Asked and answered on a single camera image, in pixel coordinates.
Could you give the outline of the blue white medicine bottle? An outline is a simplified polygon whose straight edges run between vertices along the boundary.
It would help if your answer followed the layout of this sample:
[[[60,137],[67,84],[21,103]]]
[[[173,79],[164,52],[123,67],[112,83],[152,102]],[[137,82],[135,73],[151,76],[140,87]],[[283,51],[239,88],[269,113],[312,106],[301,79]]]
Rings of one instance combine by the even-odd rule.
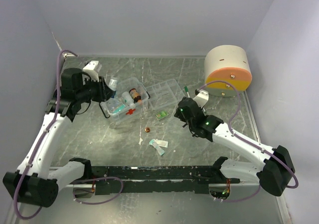
[[[111,98],[115,97],[116,90],[117,90],[117,85],[118,85],[118,78],[112,77],[109,81],[108,87],[112,90],[112,96]]]

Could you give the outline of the white teal medicine bottle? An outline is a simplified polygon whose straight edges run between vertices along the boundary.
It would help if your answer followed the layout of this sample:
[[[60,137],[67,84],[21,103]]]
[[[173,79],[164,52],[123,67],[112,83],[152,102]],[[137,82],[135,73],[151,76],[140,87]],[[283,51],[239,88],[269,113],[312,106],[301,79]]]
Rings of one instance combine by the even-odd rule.
[[[127,106],[134,105],[134,99],[131,97],[129,92],[123,92],[122,93],[122,99],[125,102]]]

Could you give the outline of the teal blister pack bag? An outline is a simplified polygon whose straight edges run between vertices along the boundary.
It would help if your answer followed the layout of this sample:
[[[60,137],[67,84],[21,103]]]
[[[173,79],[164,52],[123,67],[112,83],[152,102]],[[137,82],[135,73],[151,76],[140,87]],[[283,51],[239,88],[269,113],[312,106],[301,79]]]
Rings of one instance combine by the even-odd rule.
[[[114,103],[111,105],[111,114],[117,114],[119,112],[121,112],[122,110],[124,110],[126,108],[126,105],[123,103]]]

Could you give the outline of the clear plastic medicine box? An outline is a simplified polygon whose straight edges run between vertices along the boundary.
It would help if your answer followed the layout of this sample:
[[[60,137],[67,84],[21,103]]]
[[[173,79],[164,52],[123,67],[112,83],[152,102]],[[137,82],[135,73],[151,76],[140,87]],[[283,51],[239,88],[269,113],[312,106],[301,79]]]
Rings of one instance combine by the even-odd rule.
[[[120,80],[117,77],[111,77],[107,85],[115,94],[100,104],[105,118],[109,118],[114,123],[121,123],[139,116],[148,109],[150,96],[137,78]]]

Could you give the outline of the brown orange medicine bottle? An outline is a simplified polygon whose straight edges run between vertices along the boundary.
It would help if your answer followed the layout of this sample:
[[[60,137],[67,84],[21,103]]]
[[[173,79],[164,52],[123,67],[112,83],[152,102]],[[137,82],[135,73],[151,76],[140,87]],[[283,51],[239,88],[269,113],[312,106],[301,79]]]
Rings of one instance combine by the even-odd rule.
[[[142,101],[142,96],[141,94],[138,92],[138,90],[136,88],[132,88],[129,90],[129,94],[132,97],[132,99],[134,100],[135,103],[139,103]]]

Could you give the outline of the small green medicine box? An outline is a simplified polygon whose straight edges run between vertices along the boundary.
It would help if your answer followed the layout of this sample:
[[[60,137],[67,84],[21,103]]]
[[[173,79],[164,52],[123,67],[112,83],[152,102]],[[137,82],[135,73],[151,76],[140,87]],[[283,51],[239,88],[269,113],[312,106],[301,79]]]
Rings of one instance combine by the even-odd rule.
[[[168,116],[168,112],[167,111],[160,111],[159,113],[156,114],[156,118],[157,120],[161,120],[165,117]]]

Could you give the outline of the white bandage wrapper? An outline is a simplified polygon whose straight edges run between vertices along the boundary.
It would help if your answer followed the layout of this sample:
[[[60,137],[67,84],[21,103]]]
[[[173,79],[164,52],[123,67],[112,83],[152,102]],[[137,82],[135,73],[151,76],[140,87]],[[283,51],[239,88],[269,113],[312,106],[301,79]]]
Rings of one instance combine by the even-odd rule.
[[[154,141],[159,147],[168,148],[168,141],[160,140],[160,139],[153,139],[153,141]]]

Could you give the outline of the teal dotted bandage packet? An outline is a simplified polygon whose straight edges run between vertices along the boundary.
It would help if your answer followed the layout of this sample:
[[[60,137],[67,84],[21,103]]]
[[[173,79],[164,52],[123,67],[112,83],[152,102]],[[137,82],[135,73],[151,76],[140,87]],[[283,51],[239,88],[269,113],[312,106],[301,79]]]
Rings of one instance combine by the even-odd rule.
[[[157,153],[158,153],[160,156],[163,156],[163,155],[164,155],[165,151],[156,143],[155,140],[152,139],[152,140],[149,142],[149,145],[151,145],[152,147],[154,147],[154,148],[156,149]]]

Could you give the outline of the teal silver foil packet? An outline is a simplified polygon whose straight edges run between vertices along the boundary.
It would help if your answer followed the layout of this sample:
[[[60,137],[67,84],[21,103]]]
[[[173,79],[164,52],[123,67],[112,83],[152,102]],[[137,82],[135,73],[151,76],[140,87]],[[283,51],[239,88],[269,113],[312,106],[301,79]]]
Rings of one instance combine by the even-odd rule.
[[[116,109],[118,109],[123,103],[116,98],[111,98],[107,101],[107,107],[109,111],[114,112]]]

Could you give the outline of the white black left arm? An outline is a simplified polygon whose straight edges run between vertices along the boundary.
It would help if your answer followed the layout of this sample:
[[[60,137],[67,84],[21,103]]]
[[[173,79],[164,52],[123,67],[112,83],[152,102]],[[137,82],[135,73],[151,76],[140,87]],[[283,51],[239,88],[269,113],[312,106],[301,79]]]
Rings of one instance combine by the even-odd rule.
[[[58,141],[79,114],[83,103],[106,102],[113,95],[99,76],[101,64],[89,62],[83,69],[68,68],[58,76],[59,84],[45,110],[41,129],[15,172],[7,172],[3,184],[15,202],[50,207],[59,191],[76,180],[93,176],[90,160],[72,158],[50,172]]]

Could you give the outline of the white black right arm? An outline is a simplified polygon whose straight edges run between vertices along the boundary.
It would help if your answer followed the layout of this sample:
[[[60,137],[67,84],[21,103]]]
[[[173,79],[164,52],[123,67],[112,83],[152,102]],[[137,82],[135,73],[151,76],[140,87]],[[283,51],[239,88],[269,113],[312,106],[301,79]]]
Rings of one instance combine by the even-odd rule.
[[[281,196],[295,178],[289,151],[281,145],[273,148],[252,140],[222,119],[206,115],[202,108],[207,102],[208,93],[204,90],[193,99],[183,97],[174,116],[185,123],[192,136],[224,145],[248,160],[245,163],[222,158],[218,167],[225,178],[256,181],[269,194]]]

